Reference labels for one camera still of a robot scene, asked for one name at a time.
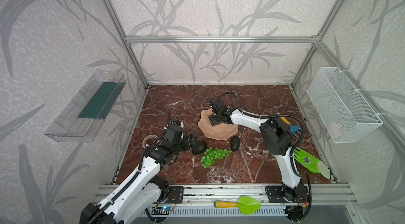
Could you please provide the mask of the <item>pink scalloped fruit bowl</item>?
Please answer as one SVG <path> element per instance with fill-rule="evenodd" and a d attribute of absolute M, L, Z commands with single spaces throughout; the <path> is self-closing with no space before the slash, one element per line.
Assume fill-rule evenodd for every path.
<path fill-rule="evenodd" d="M 200 113 L 198 126 L 206 137 L 214 140 L 227 140 L 238 133 L 237 125 L 220 123 L 219 125 L 212 126 L 209 121 L 209 116 L 212 114 L 213 112 L 211 108 L 208 110 L 202 110 Z"/>

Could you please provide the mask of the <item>dark fake avocado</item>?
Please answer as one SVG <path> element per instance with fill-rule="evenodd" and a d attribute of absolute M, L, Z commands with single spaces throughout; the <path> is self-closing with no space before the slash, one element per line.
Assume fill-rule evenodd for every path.
<path fill-rule="evenodd" d="M 240 138 L 238 136 L 232 136 L 230 145 L 232 152 L 238 151 L 240 148 Z"/>
<path fill-rule="evenodd" d="M 204 141 L 197 141 L 195 143 L 195 148 L 192 150 L 192 154 L 195 156 L 198 156 L 200 154 L 203 154 L 207 149 L 207 143 Z"/>

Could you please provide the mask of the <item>green fake grape bunch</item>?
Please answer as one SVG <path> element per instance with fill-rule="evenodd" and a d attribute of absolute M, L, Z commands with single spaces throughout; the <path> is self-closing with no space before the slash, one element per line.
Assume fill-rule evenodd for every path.
<path fill-rule="evenodd" d="M 224 159 L 225 157 L 229 156 L 232 153 L 232 150 L 228 149 L 218 149 L 218 148 L 208 148 L 203 153 L 201 157 L 200 164 L 203 168 L 208 169 L 213 164 L 215 164 L 216 160 Z"/>

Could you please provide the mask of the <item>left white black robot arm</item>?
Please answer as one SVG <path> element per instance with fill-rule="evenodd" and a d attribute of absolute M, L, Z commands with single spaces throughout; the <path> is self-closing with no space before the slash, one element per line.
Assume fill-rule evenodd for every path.
<path fill-rule="evenodd" d="M 132 223 L 147 207 L 168 197 L 168 182 L 158 173 L 176 154 L 195 149 L 196 142 L 196 136 L 185 133 L 182 124 L 166 126 L 163 134 L 144 149 L 137 168 L 97 205 L 89 203 L 79 223 Z"/>

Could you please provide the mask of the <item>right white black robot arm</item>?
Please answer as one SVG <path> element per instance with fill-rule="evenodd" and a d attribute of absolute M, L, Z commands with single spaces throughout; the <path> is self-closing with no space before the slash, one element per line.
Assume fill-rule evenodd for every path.
<path fill-rule="evenodd" d="M 229 125 L 243 126 L 259 132 L 265 143 L 267 150 L 275 157 L 282 179 L 282 197 L 288 202 L 295 202 L 300 196 L 307 192 L 308 202 L 311 201 L 311 186 L 304 185 L 302 176 L 299 174 L 295 159 L 294 150 L 303 140 L 303 132 L 295 144 L 293 133 L 281 117 L 290 117 L 296 120 L 301 127 L 302 121 L 289 114 L 258 115 L 242 110 L 239 107 L 227 107 L 221 99 L 210 101 L 213 114 L 209 121 L 213 127 L 224 123 Z"/>

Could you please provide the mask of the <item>small circuit board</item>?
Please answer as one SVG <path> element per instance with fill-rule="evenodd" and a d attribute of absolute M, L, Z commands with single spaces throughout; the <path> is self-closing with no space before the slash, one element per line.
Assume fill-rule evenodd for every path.
<path fill-rule="evenodd" d="M 175 210 L 174 205 L 157 206 L 153 209 L 154 215 L 169 215 Z"/>

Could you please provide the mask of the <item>green pad in shelf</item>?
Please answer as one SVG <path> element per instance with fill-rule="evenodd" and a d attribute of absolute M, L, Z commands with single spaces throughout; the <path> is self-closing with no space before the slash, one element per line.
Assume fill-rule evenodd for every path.
<path fill-rule="evenodd" d="M 104 82 L 78 118 L 105 120 L 124 86 L 124 82 Z"/>

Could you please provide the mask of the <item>pink object in basket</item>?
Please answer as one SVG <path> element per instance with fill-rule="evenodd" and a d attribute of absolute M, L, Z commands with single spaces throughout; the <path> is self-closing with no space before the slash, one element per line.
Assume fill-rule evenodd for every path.
<path fill-rule="evenodd" d="M 328 126 L 329 133 L 334 139 L 342 136 L 342 125 L 340 123 L 332 122 Z"/>

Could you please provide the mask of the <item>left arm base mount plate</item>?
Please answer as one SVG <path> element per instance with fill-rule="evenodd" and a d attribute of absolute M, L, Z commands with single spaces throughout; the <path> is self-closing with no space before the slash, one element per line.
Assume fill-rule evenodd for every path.
<path fill-rule="evenodd" d="M 181 204 L 183 202 L 184 189 L 183 186 L 169 186 L 163 188 L 158 203 Z"/>

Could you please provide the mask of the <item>clear plastic wall shelf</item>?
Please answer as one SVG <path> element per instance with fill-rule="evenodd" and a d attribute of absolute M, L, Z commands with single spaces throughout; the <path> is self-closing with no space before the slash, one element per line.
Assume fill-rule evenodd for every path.
<path fill-rule="evenodd" d="M 126 83 L 123 73 L 96 70 L 45 135 L 56 142 L 92 142 Z"/>

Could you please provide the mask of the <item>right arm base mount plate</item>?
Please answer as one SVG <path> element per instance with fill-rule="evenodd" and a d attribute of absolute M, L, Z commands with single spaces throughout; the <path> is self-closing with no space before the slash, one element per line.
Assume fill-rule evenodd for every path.
<path fill-rule="evenodd" d="M 304 204 L 308 201 L 310 195 L 308 187 L 305 186 L 298 196 L 287 196 L 282 186 L 266 186 L 265 193 L 269 203 L 284 203 L 284 204 Z"/>

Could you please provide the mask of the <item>aluminium front rail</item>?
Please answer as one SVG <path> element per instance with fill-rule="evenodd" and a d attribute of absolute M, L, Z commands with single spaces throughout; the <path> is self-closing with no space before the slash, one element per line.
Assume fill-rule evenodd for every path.
<path fill-rule="evenodd" d="M 170 196 L 168 202 L 176 206 L 212 206 L 214 201 L 237 201 L 250 196 L 263 206 L 289 205 L 281 194 L 268 196 L 266 184 L 184 184 L 183 192 Z M 357 205 L 358 201 L 348 184 L 313 184 L 313 205 Z"/>

